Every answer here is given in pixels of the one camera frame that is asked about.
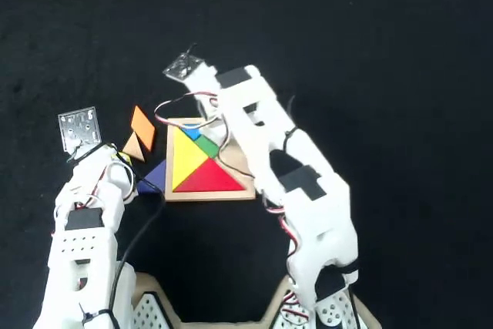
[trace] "orange square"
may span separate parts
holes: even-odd
[[[132,127],[132,130],[136,132],[143,145],[150,151],[153,148],[154,132],[156,131],[156,128],[138,106],[136,106],[133,111],[132,123],[130,126]]]

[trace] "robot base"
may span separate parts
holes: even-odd
[[[141,311],[141,315],[148,314],[150,312],[150,306],[153,305],[154,307],[161,307],[163,309],[163,323],[162,324],[162,329],[269,329],[269,328],[276,328],[276,329],[289,329],[290,327],[287,326],[280,326],[280,321],[279,321],[279,312],[281,309],[281,304],[283,303],[283,298],[284,294],[286,291],[289,289],[289,284],[287,282],[287,278],[283,279],[283,281],[280,283],[279,287],[277,288],[272,301],[269,304],[269,307],[266,310],[266,313],[262,317],[260,321],[257,322],[246,322],[246,323],[183,323],[178,315],[176,315],[175,311],[173,310],[173,306],[169,302],[167,296],[165,295],[163,289],[157,282],[157,280],[148,275],[148,274],[143,274],[143,273],[137,273],[137,281],[136,281],[136,291],[134,292],[134,295],[132,296],[132,305],[136,307],[134,310],[134,318],[137,318],[137,312]],[[146,298],[149,296],[143,296],[144,294],[148,292],[155,292],[153,297],[158,297],[159,301],[161,304],[155,303],[153,304],[152,300],[149,300],[148,304],[144,304],[146,301]],[[340,293],[344,296],[340,296],[343,300],[338,300],[339,295],[337,295],[336,300],[334,302],[329,302],[327,301],[327,312],[323,315],[327,315],[327,323],[328,323],[328,318],[330,317],[330,313],[332,313],[332,316],[335,317],[337,314],[342,317],[342,312],[344,311],[343,307],[345,307],[345,304],[349,304],[349,299],[345,295],[345,293]],[[357,297],[354,298],[355,304],[357,311],[360,316],[360,323],[361,323],[361,328],[365,329],[381,329],[382,326],[380,323],[377,321],[377,319],[371,314],[371,312],[357,299]],[[296,327],[297,329],[301,329],[303,326],[292,326]],[[150,326],[142,326],[140,329],[158,329],[158,326],[154,324],[152,327]],[[353,326],[342,326],[343,329],[352,329]]]

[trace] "black tabletop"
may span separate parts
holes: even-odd
[[[384,327],[481,327],[491,286],[491,0],[0,0],[0,317],[39,314],[56,194],[56,116],[96,106],[122,146],[132,108],[185,92],[163,68],[190,43],[256,65],[350,184],[356,294]],[[170,116],[195,116],[193,102]],[[166,129],[141,171],[165,153]],[[127,206],[120,251],[154,211]],[[287,237],[257,201],[169,204],[129,262],[185,321],[258,320]]]

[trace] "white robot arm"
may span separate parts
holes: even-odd
[[[34,328],[130,329],[136,275],[128,264],[108,308],[117,268],[114,234],[124,203],[136,195],[133,173],[111,146],[84,146],[77,155],[81,160],[55,200],[49,276]]]
[[[276,206],[270,208],[273,213],[284,215],[281,225],[292,238],[287,258],[291,288],[314,318],[318,303],[357,280],[357,235],[348,185],[295,126],[255,66],[217,75],[214,67],[184,53],[165,74],[190,92],[216,94],[214,102],[196,95],[206,118],[218,118],[201,130],[218,144],[225,136],[238,142],[257,191]],[[274,149],[283,150],[299,166],[278,177],[270,166]]]

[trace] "tangram puzzle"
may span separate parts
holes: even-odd
[[[201,119],[171,119],[195,126]],[[166,200],[251,200],[255,198],[253,180],[224,166],[217,158],[218,145],[198,129],[181,130],[168,126],[166,152]],[[228,165],[249,172],[247,160],[231,141],[221,153]]]

